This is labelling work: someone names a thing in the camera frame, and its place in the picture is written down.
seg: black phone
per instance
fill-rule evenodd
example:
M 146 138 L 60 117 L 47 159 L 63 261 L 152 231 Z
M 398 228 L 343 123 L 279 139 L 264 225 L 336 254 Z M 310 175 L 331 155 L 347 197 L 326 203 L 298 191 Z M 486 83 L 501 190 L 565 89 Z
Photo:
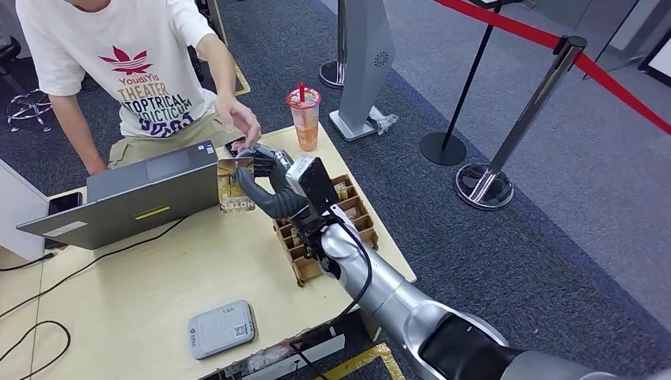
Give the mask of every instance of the black phone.
M 59 212 L 70 210 L 82 205 L 83 195 L 80 192 L 73 192 L 66 196 L 60 196 L 49 201 L 49 215 L 58 214 Z M 44 239 L 44 249 L 57 249 L 66 246 L 67 244 L 51 239 Z
M 237 141 L 244 141 L 244 140 L 245 140 L 245 137 L 242 136 L 239 139 L 233 140 L 233 141 L 229 142 L 228 144 L 224 145 L 225 149 L 230 153 L 232 158 L 235 158 L 237 156 L 237 150 L 233 150 L 233 143 L 235 143 Z

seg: khaki shorts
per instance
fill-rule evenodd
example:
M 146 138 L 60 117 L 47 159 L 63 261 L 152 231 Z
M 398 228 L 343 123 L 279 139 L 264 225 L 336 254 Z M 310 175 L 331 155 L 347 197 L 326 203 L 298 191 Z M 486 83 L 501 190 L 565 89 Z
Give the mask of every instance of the khaki shorts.
M 185 146 L 211 140 L 215 148 L 242 137 L 235 128 L 225 128 L 216 113 L 208 112 L 187 128 L 166 138 L 124 137 L 109 150 L 109 169 L 179 150 Z

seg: metal pole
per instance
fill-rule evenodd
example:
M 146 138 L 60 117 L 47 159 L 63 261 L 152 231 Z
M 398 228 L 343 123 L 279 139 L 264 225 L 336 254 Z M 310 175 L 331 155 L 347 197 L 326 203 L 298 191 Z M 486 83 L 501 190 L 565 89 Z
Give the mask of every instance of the metal pole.
M 503 6 L 503 0 L 498 0 L 496 2 L 496 7 L 494 8 L 494 13 L 501 12 L 502 6 Z M 457 125 L 457 119 L 459 119 L 459 114 L 461 113 L 461 107 L 464 105 L 464 102 L 466 101 L 466 95 L 468 95 L 468 90 L 471 89 L 471 83 L 473 83 L 473 78 L 476 76 L 476 72 L 478 71 L 480 60 L 482 59 L 482 56 L 484 54 L 484 49 L 487 47 L 487 43 L 489 42 L 489 37 L 491 36 L 492 30 L 494 30 L 494 25 L 491 24 L 487 25 L 487 29 L 484 31 L 483 39 L 480 41 L 480 47 L 478 47 L 476 58 L 473 60 L 473 64 L 471 65 L 471 71 L 468 72 L 468 78 L 466 78 L 466 84 L 464 85 L 464 89 L 461 90 L 461 96 L 459 97 L 459 102 L 457 103 L 457 107 L 454 109 L 452 119 L 449 121 L 449 127 L 447 128 L 447 133 L 445 133 L 445 138 L 442 140 L 441 149 L 443 150 L 447 146 L 449 138 L 452 137 L 452 130 L 454 129 L 454 126 Z
M 494 13 L 499 13 L 501 11 L 503 3 L 504 0 L 497 0 Z M 419 151 L 422 152 L 427 160 L 433 162 L 434 164 L 442 166 L 459 165 L 466 159 L 466 145 L 464 145 L 464 143 L 459 140 L 459 138 L 453 136 L 452 132 L 454 131 L 454 126 L 457 125 L 461 108 L 464 106 L 468 91 L 471 89 L 473 78 L 476 76 L 476 72 L 478 71 L 480 60 L 483 57 L 487 44 L 489 43 L 492 30 L 494 30 L 494 25 L 487 25 L 487 29 L 485 30 L 483 38 L 480 41 L 480 46 L 478 47 L 476 57 L 473 59 L 471 70 L 468 72 L 466 83 L 464 84 L 464 88 L 461 90 L 457 107 L 454 109 L 454 114 L 452 114 L 452 119 L 449 122 L 447 132 L 431 132 L 430 134 L 425 135 L 422 140 L 419 141 Z
M 503 166 L 538 116 L 557 83 L 573 66 L 587 45 L 584 38 L 563 37 L 555 49 L 557 58 L 529 100 L 490 165 L 469 164 L 457 173 L 457 193 L 468 204 L 484 210 L 505 206 L 513 198 L 513 183 L 502 172 Z
M 338 59 L 326 62 L 319 69 L 319 79 L 334 89 L 342 89 L 345 86 L 345 66 L 347 65 L 345 1 L 338 0 Z

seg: yellow floor tape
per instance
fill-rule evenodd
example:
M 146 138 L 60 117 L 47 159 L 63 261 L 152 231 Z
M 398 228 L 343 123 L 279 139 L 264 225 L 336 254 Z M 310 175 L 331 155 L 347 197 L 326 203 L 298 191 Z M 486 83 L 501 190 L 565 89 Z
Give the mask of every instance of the yellow floor tape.
M 325 373 L 324 376 L 329 380 L 344 378 L 359 368 L 372 363 L 377 358 L 382 359 L 382 362 L 385 364 L 385 367 L 387 367 L 387 371 L 389 371 L 389 375 L 391 375 L 393 380 L 405 380 L 405 376 L 403 376 L 403 373 L 400 371 L 398 363 L 392 355 L 392 351 L 384 343 L 379 344 L 368 351 L 364 351 L 362 354 L 356 355 L 354 358 L 349 359 L 345 363 L 342 363 Z

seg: red straw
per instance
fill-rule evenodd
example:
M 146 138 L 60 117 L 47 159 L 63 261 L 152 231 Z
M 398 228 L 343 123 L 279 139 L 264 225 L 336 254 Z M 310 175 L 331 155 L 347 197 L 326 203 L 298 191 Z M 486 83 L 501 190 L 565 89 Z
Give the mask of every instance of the red straw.
M 305 85 L 303 82 L 298 83 L 298 93 L 301 95 L 301 103 L 305 102 Z

